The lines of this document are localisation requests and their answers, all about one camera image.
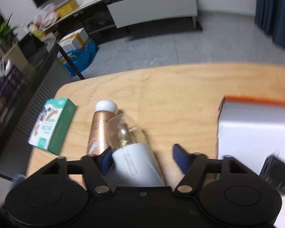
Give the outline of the rose gold bottle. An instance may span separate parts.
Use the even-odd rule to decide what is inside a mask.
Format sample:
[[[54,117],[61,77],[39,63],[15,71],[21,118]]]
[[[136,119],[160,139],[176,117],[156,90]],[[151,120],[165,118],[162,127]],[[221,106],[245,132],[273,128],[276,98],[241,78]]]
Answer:
[[[87,145],[88,155],[100,155],[109,147],[105,127],[117,113],[118,107],[113,101],[101,100],[96,103]]]

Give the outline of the teal white carton box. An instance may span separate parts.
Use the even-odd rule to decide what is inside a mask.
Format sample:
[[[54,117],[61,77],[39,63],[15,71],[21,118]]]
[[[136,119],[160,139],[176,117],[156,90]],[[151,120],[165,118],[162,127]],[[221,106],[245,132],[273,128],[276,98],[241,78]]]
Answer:
[[[59,155],[76,110],[76,105],[68,98],[47,100],[33,126],[28,143]]]

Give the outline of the orange white cardboard tray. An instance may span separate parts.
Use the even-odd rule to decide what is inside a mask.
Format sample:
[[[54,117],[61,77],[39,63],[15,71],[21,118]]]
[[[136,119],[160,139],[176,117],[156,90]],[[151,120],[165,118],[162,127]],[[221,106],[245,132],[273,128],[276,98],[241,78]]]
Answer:
[[[217,157],[237,158],[260,175],[266,158],[285,163],[285,101],[224,96],[219,107]],[[285,227],[285,195],[275,227]]]

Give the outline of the black cube charger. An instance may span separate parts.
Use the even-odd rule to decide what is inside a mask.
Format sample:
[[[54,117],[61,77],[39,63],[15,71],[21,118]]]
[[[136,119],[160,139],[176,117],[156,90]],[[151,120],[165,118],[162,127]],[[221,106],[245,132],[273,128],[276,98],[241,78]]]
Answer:
[[[260,177],[273,186],[281,195],[285,195],[285,163],[274,155],[266,158],[260,171]]]

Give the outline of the black side table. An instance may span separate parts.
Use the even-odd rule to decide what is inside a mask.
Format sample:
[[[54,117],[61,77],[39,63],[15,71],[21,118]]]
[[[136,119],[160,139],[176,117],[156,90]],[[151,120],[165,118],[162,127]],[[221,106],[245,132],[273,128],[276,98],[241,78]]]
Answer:
[[[32,151],[28,138],[45,101],[72,81],[58,59],[66,53],[56,38],[43,43],[28,34],[20,45],[29,58],[21,71],[25,79],[0,118],[0,177],[8,181],[26,173]]]

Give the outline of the blue plastic bag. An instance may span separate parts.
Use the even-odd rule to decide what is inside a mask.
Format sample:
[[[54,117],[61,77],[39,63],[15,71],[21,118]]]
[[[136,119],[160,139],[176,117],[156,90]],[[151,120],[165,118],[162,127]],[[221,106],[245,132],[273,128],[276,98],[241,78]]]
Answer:
[[[98,47],[93,39],[89,39],[88,43],[83,49],[76,49],[66,52],[75,67],[80,71],[88,68],[94,60],[98,51]]]

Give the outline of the purple patterned box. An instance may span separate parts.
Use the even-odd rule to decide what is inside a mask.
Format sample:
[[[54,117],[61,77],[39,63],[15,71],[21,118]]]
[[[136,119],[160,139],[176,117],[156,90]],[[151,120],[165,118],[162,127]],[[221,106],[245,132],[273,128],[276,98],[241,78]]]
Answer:
[[[12,97],[15,96],[22,86],[24,79],[22,72],[15,66],[12,66],[10,72],[3,77],[0,86],[0,118]]]

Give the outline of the white yellow carton box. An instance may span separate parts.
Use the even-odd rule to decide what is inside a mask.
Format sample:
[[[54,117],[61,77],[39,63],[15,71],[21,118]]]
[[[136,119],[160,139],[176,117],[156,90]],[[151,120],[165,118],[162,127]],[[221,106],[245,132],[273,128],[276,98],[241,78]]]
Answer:
[[[84,28],[69,33],[59,41],[59,45],[65,52],[83,49],[89,41],[89,36]]]

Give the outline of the white tv cabinet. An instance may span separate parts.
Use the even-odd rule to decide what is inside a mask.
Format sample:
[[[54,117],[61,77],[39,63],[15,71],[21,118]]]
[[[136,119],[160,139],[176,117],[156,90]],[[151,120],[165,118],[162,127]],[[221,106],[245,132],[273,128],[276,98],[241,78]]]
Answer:
[[[193,29],[201,31],[197,0],[95,0],[58,19],[44,32],[61,38],[83,27],[90,36],[111,28],[188,17]]]

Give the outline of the white plastic bag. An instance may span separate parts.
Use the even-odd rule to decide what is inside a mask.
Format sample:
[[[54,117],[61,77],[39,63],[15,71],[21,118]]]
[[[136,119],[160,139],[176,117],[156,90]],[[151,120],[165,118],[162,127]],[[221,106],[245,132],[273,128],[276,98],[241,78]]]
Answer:
[[[45,29],[51,26],[58,20],[59,16],[56,12],[56,7],[53,4],[48,4],[34,17],[33,22],[40,29]]]

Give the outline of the yellow cardboard box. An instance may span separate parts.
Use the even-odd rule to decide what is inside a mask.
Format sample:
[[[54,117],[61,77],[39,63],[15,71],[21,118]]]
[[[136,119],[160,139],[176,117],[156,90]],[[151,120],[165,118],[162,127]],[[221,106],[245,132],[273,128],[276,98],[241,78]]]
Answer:
[[[65,3],[61,4],[58,6],[55,10],[56,13],[58,14],[58,17],[62,18],[65,15],[68,15],[72,11],[76,10],[78,8],[78,4],[76,0],[68,0]]]

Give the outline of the left potted plant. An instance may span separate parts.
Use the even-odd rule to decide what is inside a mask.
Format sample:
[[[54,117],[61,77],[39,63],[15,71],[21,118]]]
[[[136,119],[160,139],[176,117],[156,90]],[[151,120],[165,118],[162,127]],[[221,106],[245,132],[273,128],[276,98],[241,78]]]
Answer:
[[[17,42],[17,33],[15,30],[17,26],[11,27],[10,20],[12,13],[8,19],[0,22],[0,58],[4,56],[9,49]]]

